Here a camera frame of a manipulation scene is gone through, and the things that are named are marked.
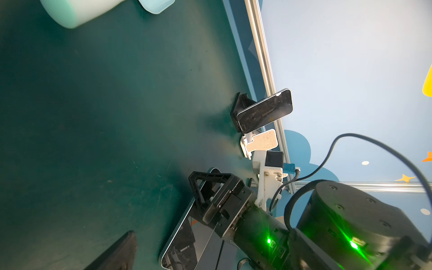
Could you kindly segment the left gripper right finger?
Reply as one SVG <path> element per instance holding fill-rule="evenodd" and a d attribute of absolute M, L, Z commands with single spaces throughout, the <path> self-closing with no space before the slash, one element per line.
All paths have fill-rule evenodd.
<path fill-rule="evenodd" d="M 309 238 L 297 228 L 289 229 L 289 257 L 290 270 L 343 270 L 332 256 L 342 242 L 331 233 L 319 234 Z"/>

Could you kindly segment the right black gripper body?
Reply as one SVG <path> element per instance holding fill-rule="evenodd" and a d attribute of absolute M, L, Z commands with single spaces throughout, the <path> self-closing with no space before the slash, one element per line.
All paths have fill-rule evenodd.
<path fill-rule="evenodd" d="M 224 241 L 232 241 L 237 230 L 238 217 L 256 196 L 242 179 L 234 174 L 206 174 L 202 179 L 219 183 L 220 189 L 212 199 L 202 201 L 201 220 Z"/>

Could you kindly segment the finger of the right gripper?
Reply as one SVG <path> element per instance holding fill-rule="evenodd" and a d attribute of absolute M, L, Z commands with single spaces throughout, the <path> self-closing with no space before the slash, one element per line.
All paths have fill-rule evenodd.
<path fill-rule="evenodd" d="M 194 171 L 189 176 L 189 182 L 192 193 L 195 198 L 195 205 L 201 219 L 213 219 L 217 212 L 215 206 L 210 198 L 213 197 L 217 191 L 213 189 L 217 184 L 226 184 L 231 178 L 232 174 L 228 173 L 205 173 Z"/>

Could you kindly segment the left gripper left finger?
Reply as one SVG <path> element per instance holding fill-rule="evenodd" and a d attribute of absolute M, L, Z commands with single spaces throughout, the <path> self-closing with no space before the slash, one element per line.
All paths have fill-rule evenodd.
<path fill-rule="evenodd" d="M 84 270 L 132 270 L 136 253 L 136 234 L 128 231 Z"/>

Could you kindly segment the black phone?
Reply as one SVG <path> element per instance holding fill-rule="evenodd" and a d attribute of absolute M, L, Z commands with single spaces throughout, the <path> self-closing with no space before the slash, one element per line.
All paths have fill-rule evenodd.
<path fill-rule="evenodd" d="M 218 173 L 217 168 L 205 173 Z M 213 189 L 218 191 L 221 185 Z M 165 270 L 194 270 L 201 259 L 214 230 L 203 223 L 195 205 L 195 198 L 189 203 L 178 225 L 159 255 L 161 267 Z"/>
<path fill-rule="evenodd" d="M 284 89 L 239 112 L 238 120 L 244 134 L 262 128 L 281 119 L 293 111 L 291 91 Z"/>

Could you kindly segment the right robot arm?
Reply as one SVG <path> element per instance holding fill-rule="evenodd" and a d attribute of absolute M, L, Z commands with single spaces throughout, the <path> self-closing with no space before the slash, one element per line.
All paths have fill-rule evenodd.
<path fill-rule="evenodd" d="M 255 205 L 233 174 L 189 177 L 203 224 L 237 246 L 256 270 L 429 270 L 432 245 L 405 213 L 340 182 L 297 191 L 282 222 Z"/>

